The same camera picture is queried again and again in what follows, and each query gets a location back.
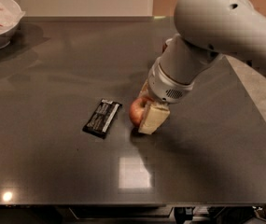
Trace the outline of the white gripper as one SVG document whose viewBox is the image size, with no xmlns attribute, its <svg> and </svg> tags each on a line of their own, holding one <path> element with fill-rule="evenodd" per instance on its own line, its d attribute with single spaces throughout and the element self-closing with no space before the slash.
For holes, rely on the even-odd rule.
<svg viewBox="0 0 266 224">
<path fill-rule="evenodd" d="M 152 97 L 155 101 L 167 104 L 178 104 L 193 89 L 194 83 L 180 84 L 169 78 L 162 70 L 160 58 L 150 68 L 147 81 L 143 84 L 138 96 Z M 148 102 L 138 132 L 153 134 L 169 117 L 170 109 L 166 104 Z"/>
</svg>

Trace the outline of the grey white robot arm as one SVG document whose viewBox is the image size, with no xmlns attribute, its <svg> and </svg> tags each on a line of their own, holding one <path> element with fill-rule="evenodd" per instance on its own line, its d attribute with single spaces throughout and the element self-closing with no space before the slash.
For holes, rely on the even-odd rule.
<svg viewBox="0 0 266 224">
<path fill-rule="evenodd" d="M 150 68 L 140 91 L 145 104 L 138 132 L 154 133 L 192 90 L 195 78 L 224 55 L 266 76 L 266 17 L 249 0 L 178 0 L 177 34 Z"/>
</svg>

